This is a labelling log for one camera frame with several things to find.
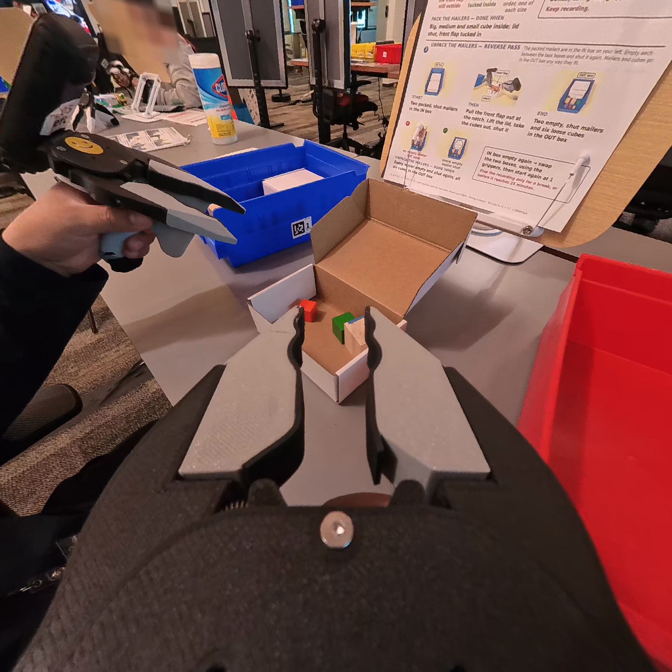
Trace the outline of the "disinfecting wipes canister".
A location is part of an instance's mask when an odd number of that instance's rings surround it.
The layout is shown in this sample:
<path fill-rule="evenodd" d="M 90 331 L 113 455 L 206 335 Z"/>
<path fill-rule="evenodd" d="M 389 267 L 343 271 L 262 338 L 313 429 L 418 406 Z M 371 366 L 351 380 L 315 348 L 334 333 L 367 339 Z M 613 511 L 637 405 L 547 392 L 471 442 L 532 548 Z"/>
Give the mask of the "disinfecting wipes canister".
<path fill-rule="evenodd" d="M 211 138 L 216 145 L 237 142 L 228 87 L 219 57 L 212 53 L 189 55 L 198 94 L 204 110 Z"/>

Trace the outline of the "person's left hand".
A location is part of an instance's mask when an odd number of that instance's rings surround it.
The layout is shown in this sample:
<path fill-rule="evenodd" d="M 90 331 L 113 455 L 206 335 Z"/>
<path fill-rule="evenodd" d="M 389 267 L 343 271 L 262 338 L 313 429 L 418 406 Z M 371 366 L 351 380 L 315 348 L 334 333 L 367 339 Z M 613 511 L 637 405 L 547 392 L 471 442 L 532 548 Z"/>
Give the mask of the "person's left hand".
<path fill-rule="evenodd" d="M 85 194 L 57 185 L 20 214 L 4 241 L 26 258 L 62 276 L 82 273 L 101 258 L 102 236 L 131 232 L 123 247 L 130 259 L 146 256 L 153 222 L 137 212 L 90 203 Z"/>

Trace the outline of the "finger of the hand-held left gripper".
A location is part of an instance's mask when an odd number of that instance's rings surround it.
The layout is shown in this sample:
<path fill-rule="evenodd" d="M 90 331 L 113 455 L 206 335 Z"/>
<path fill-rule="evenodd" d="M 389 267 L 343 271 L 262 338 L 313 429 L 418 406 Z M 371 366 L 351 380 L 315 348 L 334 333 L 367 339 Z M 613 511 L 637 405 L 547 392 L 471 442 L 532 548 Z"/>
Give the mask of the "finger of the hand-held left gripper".
<path fill-rule="evenodd" d="M 211 215 L 217 208 L 246 213 L 240 203 L 222 190 L 167 162 L 148 162 L 148 184 L 204 214 Z"/>
<path fill-rule="evenodd" d="M 182 256 L 194 236 L 237 244 L 237 238 L 218 219 L 197 210 L 168 209 L 165 222 L 156 222 L 159 246 L 170 257 Z"/>

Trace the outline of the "grey panel on stand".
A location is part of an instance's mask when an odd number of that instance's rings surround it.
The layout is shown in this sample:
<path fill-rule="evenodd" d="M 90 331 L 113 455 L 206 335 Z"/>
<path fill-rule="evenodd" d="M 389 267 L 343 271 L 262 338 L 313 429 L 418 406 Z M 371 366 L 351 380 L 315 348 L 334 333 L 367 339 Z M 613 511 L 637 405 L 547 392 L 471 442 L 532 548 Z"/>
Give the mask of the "grey panel on stand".
<path fill-rule="evenodd" d="M 284 26 L 280 1 L 211 1 L 226 81 L 252 88 L 259 123 L 279 129 L 268 116 L 265 89 L 288 87 Z"/>
<path fill-rule="evenodd" d="M 350 1 L 305 1 L 308 76 L 315 87 L 356 92 L 350 62 Z"/>

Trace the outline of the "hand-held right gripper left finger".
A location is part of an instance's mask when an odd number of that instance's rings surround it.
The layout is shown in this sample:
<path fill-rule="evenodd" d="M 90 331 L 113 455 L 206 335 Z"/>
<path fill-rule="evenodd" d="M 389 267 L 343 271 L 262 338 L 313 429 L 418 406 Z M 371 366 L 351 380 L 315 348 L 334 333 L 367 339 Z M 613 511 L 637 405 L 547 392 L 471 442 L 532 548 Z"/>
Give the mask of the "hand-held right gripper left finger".
<path fill-rule="evenodd" d="M 224 366 L 181 478 L 285 483 L 305 454 L 303 309 L 291 308 Z"/>

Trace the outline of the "blue plastic bin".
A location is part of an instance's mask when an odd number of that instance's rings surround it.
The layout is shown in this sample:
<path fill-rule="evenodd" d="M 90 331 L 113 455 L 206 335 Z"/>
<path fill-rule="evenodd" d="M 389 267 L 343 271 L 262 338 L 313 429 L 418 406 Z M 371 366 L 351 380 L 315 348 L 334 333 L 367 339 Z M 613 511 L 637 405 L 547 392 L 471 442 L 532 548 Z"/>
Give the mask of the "blue plastic bin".
<path fill-rule="evenodd" d="M 305 140 L 236 152 L 183 168 L 233 197 L 243 215 L 217 209 L 214 216 L 237 238 L 236 245 L 202 237 L 218 259 L 239 267 L 310 242 L 310 231 L 332 207 L 366 179 L 368 165 L 353 155 Z M 262 181 L 305 168 L 322 180 L 265 196 Z"/>

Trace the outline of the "red plastic bin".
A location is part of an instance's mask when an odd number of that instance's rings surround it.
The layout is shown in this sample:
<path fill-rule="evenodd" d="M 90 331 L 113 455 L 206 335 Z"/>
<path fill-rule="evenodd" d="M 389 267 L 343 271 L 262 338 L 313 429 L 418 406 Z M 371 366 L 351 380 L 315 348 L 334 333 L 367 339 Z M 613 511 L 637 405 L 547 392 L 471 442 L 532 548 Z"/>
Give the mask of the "red plastic bin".
<path fill-rule="evenodd" d="M 580 257 L 518 428 L 580 513 L 634 633 L 670 671 L 670 273 Z"/>

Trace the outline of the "large wooden cube blue face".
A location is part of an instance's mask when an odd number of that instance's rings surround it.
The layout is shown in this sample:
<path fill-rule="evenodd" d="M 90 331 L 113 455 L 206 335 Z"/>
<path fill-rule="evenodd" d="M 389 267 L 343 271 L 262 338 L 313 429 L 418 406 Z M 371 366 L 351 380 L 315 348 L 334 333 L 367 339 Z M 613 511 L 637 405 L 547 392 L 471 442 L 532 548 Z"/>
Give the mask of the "large wooden cube blue face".
<path fill-rule="evenodd" d="M 357 357 L 367 349 L 364 316 L 355 318 L 344 324 L 343 342 L 353 357 Z"/>

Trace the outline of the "white cardboard mailer box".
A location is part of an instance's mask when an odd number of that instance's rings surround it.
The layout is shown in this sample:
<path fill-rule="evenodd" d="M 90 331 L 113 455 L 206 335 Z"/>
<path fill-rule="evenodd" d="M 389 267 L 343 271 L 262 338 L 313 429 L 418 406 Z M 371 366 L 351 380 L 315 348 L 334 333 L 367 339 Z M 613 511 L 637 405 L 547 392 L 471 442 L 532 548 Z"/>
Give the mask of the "white cardboard mailer box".
<path fill-rule="evenodd" d="M 264 195 L 268 196 L 270 194 L 276 194 L 281 191 L 314 183 L 322 179 L 323 177 L 321 175 L 318 175 L 311 170 L 300 168 L 265 178 L 262 181 L 262 189 Z"/>
<path fill-rule="evenodd" d="M 302 300 L 316 303 L 305 327 L 302 371 L 336 403 L 368 376 L 367 351 L 353 353 L 333 321 L 375 307 L 401 329 L 405 317 L 459 256 L 475 211 L 365 180 L 310 232 L 314 264 L 248 299 L 258 332 Z"/>

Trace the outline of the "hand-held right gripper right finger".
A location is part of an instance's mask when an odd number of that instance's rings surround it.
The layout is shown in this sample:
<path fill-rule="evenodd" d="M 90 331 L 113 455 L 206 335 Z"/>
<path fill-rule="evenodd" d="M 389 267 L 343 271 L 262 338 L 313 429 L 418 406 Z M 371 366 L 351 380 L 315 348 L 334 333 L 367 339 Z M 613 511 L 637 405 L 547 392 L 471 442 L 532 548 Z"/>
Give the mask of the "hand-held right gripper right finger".
<path fill-rule="evenodd" d="M 483 481 L 491 469 L 440 360 L 377 308 L 365 311 L 366 454 L 374 484 Z"/>

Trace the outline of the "black office chair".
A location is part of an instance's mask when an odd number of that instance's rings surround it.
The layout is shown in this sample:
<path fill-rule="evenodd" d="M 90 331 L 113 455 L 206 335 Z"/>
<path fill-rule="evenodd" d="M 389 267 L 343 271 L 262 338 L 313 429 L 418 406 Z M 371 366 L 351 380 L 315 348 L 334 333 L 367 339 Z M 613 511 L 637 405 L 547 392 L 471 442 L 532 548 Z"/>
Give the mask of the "black office chair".
<path fill-rule="evenodd" d="M 318 120 L 318 142 L 321 145 L 351 149 L 357 155 L 374 156 L 375 145 L 365 145 L 348 138 L 348 127 L 353 130 L 359 128 L 359 118 L 366 112 L 377 112 L 378 106 L 369 100 L 368 96 L 355 92 L 336 91 L 315 87 L 313 90 L 313 113 Z M 331 139 L 331 126 L 343 127 L 340 139 Z"/>

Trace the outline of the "person's left forearm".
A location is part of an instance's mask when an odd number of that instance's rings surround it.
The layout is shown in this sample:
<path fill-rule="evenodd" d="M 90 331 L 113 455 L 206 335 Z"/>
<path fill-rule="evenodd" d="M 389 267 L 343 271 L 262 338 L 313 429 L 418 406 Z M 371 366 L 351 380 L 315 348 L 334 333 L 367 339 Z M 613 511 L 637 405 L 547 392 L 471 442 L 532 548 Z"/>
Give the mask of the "person's left forearm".
<path fill-rule="evenodd" d="M 107 279 L 97 264 L 64 277 L 1 241 L 1 433 L 44 383 Z"/>

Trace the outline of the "white phone stand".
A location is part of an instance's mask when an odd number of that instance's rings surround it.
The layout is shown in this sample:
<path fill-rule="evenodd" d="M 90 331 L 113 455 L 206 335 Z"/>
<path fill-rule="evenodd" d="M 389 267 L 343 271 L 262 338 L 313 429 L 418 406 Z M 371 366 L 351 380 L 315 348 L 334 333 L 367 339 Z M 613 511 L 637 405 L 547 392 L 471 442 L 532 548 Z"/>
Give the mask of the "white phone stand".
<path fill-rule="evenodd" d="M 160 88 L 161 80 L 158 75 L 150 72 L 142 73 L 135 88 L 128 119 L 148 123 L 164 117 L 166 113 L 174 112 L 176 110 L 174 105 L 156 106 Z"/>

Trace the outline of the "printed paper leaflet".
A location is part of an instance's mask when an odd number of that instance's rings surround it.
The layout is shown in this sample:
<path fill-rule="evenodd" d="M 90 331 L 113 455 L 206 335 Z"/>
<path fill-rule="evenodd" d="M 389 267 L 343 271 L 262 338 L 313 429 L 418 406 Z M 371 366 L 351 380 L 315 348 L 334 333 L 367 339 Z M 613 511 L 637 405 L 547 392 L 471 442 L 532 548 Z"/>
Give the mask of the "printed paper leaflet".
<path fill-rule="evenodd" d="M 183 136 L 174 127 L 152 128 L 109 136 L 120 145 L 142 152 L 154 152 L 164 148 L 186 146 L 190 136 Z"/>

